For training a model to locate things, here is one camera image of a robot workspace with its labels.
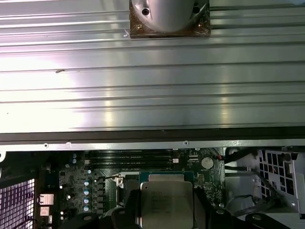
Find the perforated metal panel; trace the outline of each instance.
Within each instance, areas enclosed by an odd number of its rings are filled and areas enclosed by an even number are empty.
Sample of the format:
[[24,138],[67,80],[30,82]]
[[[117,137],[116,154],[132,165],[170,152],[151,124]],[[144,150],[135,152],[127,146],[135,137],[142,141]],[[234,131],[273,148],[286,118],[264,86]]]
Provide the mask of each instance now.
[[[293,161],[285,161],[282,152],[262,150],[260,160],[260,174],[278,191],[289,195],[296,195]],[[262,197],[270,196],[270,190],[262,182]]]
[[33,228],[34,191],[34,179],[0,189],[0,229]]

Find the wire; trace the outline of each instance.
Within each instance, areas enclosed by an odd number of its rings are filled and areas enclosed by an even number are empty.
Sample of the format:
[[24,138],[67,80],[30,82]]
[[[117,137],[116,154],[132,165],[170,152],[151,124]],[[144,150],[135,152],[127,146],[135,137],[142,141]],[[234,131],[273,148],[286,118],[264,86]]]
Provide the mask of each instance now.
[[224,157],[220,155],[220,153],[215,149],[215,148],[212,148],[212,150],[217,154],[217,159],[218,160],[223,160]]
[[112,179],[112,178],[118,178],[119,176],[115,175],[115,176],[111,176],[111,177],[105,177],[105,180],[107,179]]
[[17,229],[18,227],[20,227],[21,225],[23,225],[23,224],[25,224],[26,222],[29,222],[29,221],[34,221],[35,223],[37,223],[36,219],[27,219],[27,220],[21,222],[20,224],[18,224],[17,226],[13,227],[12,229]]
[[231,166],[224,166],[224,169],[233,170],[233,171],[241,171],[246,172],[248,171],[247,167],[231,167]]
[[244,149],[241,149],[231,155],[227,155],[224,157],[224,163],[225,164],[228,164],[232,161],[237,161],[251,153],[254,153],[254,152],[257,152],[257,150],[259,150],[261,148],[258,148],[258,147],[248,147],[248,148],[244,148]]
[[[255,170],[252,170],[250,168],[250,171],[248,170],[247,167],[231,167],[231,166],[225,166],[225,169],[229,169],[229,170],[235,170],[235,171],[241,171],[244,173],[251,173],[254,175],[257,175],[260,180],[265,184],[265,186],[270,190],[271,196],[270,199],[261,199],[258,201],[258,203],[250,208],[245,208],[243,210],[237,211],[235,213],[233,213],[234,216],[239,217],[245,214],[249,214],[249,213],[254,213],[254,212],[258,212],[258,211],[262,211],[262,210],[267,210],[269,208],[272,208],[279,200],[279,196],[277,191],[275,190],[275,188],[269,183],[268,180],[266,180],[260,173],[258,173]],[[237,197],[234,197],[233,199],[229,200],[228,204],[230,204],[232,201],[234,201]]]
[[257,175],[260,180],[263,182],[263,184],[268,188],[270,189],[270,192],[271,192],[271,196],[272,197],[277,197],[278,194],[275,190],[275,188],[269,183],[268,180],[266,180],[262,175],[260,175],[260,173],[258,173],[257,171],[251,169],[251,168],[247,168],[247,167],[231,167],[231,166],[225,166],[224,167],[225,169],[229,169],[229,170],[234,170],[234,171],[241,171],[241,172],[249,172],[249,173],[252,173],[252,174],[255,174]]

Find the screw hole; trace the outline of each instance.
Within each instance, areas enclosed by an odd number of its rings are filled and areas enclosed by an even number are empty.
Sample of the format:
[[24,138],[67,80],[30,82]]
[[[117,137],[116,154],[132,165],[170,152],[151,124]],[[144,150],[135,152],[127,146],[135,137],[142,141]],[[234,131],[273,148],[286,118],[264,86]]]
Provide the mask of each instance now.
[[142,14],[144,16],[147,16],[149,14],[149,9],[145,8],[144,10],[142,10]]
[[193,8],[193,13],[197,14],[199,12],[200,12],[200,8],[199,7],[196,6],[196,7]]

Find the motherboard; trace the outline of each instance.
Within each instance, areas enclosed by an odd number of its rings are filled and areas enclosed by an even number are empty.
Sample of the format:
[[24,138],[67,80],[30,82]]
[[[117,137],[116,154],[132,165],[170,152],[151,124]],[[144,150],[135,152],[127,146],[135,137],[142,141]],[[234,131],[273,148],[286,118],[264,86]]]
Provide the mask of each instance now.
[[60,219],[64,223],[83,212],[105,216],[124,207],[150,175],[183,175],[205,190],[213,206],[224,207],[222,155],[222,148],[74,152],[58,171]]

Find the green circuit board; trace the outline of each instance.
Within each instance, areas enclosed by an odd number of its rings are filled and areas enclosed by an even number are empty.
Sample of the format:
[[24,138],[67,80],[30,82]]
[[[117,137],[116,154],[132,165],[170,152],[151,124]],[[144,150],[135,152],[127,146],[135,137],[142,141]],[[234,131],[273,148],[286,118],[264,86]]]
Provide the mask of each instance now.
[[[61,198],[74,193],[70,201],[63,201],[61,209],[74,209],[83,213],[100,215],[119,205],[123,206],[131,190],[141,184],[140,172],[179,173],[186,172],[187,180],[194,187],[202,187],[212,205],[225,203],[224,161],[222,148],[177,149],[177,150],[120,150],[78,152],[76,163],[60,171],[60,185],[67,184]],[[213,166],[202,166],[203,158],[213,160]],[[117,183],[116,175],[122,176],[122,186]]]

